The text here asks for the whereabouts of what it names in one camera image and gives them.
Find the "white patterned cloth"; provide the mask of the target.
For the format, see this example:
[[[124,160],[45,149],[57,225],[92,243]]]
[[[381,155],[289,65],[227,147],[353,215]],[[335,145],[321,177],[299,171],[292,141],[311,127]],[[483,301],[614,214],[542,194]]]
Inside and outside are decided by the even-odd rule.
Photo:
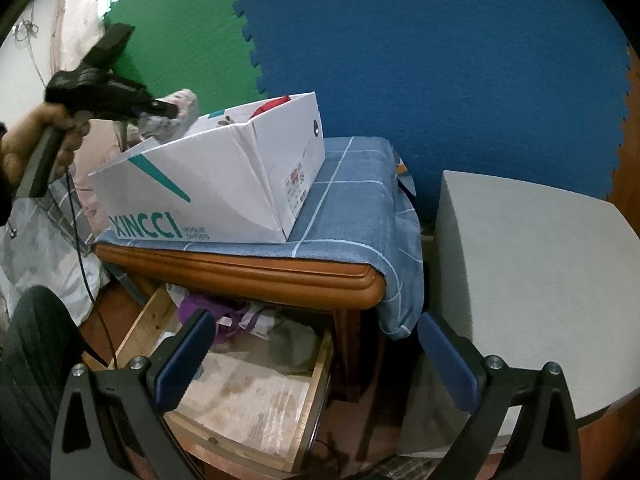
[[[108,282],[91,251],[94,235],[77,194],[64,179],[43,198],[19,198],[1,229],[1,329],[9,327],[17,301],[42,285],[60,298],[76,324],[89,317],[92,300]]]

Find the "wooden drawer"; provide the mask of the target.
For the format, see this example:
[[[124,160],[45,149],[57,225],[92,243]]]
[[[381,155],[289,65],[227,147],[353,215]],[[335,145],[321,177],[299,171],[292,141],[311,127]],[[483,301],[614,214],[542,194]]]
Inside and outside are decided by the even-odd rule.
[[[235,479],[304,478],[332,356],[332,337],[323,334],[310,370],[283,375],[270,360],[268,341],[237,336],[206,354],[166,422],[210,471]]]

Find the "green foam mat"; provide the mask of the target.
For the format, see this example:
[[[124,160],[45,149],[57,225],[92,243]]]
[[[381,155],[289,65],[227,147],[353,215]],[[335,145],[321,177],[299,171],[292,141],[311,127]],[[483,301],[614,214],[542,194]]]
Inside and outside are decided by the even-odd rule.
[[[121,77],[142,82],[159,98],[180,89],[198,97],[202,113],[262,99],[252,64],[253,41],[236,0],[116,0],[109,25],[134,26],[114,66]]]

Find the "purple underwear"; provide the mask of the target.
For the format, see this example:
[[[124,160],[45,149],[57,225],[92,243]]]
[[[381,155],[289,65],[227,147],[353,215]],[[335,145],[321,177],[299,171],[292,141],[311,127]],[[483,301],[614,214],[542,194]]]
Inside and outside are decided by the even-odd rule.
[[[259,302],[240,300],[214,301],[204,296],[190,295],[178,307],[178,318],[184,324],[197,310],[206,310],[216,321],[214,344],[229,342],[239,334],[251,334],[263,340],[276,327],[277,312]]]

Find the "white XINCCI cardboard box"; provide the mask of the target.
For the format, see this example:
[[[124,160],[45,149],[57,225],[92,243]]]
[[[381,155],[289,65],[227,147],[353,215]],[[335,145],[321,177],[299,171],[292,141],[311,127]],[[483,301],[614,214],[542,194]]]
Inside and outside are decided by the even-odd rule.
[[[149,139],[90,174],[120,240],[280,244],[323,165],[317,97],[253,119],[269,100],[205,114],[177,140]]]

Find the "blue checked cloth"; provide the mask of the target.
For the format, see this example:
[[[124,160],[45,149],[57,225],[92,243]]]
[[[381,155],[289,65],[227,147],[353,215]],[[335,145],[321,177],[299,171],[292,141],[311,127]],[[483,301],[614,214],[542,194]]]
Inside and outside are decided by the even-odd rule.
[[[374,307],[381,330],[390,338],[405,338],[424,301],[419,219],[407,196],[412,182],[399,181],[400,158],[385,139],[329,138],[324,144],[326,160],[283,244],[152,243],[120,240],[107,229],[96,245],[368,264],[386,283],[385,295]],[[361,311],[326,312],[354,320]]]

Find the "wooden nightstand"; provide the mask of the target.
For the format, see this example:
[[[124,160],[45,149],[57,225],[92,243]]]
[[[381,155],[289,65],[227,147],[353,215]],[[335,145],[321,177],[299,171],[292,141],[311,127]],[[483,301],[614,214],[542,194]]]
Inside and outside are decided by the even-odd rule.
[[[241,257],[99,243],[105,262],[212,295],[318,311],[369,310],[383,299],[383,275],[363,263]]]

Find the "white hexagon pattern underwear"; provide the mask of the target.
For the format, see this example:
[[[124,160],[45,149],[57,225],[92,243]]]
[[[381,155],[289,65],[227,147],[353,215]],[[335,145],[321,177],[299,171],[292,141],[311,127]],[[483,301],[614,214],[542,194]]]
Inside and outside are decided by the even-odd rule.
[[[198,97],[190,89],[181,89],[160,98],[160,102],[175,107],[173,118],[142,114],[138,120],[138,131],[143,139],[155,139],[164,143],[182,138],[200,116]]]

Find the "blue foam mat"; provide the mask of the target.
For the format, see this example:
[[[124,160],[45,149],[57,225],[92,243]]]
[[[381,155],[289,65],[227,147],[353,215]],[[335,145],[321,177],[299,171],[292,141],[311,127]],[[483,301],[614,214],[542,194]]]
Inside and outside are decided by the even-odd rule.
[[[612,188],[627,39],[602,0],[235,0],[257,85],[312,90],[330,136],[382,136],[421,214],[447,170]]]

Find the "beige floral curtain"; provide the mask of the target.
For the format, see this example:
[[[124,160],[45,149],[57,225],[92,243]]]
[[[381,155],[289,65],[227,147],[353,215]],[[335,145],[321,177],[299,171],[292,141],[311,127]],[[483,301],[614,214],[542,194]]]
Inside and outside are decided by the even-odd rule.
[[[50,49],[50,69],[71,70],[104,33],[103,14],[111,0],[55,0]],[[89,174],[98,170],[122,148],[116,126],[105,120],[91,123],[88,139],[75,157],[73,182],[93,234],[108,228],[106,213],[100,207]]]

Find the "brown foam mat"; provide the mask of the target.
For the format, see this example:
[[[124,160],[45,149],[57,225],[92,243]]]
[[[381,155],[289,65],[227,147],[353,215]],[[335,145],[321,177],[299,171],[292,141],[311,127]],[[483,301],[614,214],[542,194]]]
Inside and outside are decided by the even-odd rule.
[[[640,80],[639,58],[632,47],[628,48],[629,67],[626,94],[627,116],[623,120],[624,138],[617,150],[620,163],[612,174],[612,191],[608,201],[615,205],[636,234],[640,221]]]

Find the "grey green underwear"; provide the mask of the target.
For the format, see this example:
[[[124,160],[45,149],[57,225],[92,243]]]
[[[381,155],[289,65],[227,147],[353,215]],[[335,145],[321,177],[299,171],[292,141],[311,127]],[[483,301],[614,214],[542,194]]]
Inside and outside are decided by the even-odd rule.
[[[282,375],[306,375],[314,369],[321,338],[307,325],[284,320],[269,332],[269,355]]]

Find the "red underwear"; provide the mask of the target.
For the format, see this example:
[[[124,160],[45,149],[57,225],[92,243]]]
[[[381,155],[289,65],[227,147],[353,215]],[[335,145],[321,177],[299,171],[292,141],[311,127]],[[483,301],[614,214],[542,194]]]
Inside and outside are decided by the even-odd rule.
[[[269,112],[270,110],[273,110],[274,108],[290,101],[291,101],[290,96],[280,96],[280,98],[272,99],[265,103],[262,103],[262,105],[258,106],[256,110],[254,110],[254,112],[250,115],[250,119],[253,119],[261,114],[264,114],[265,112]]]

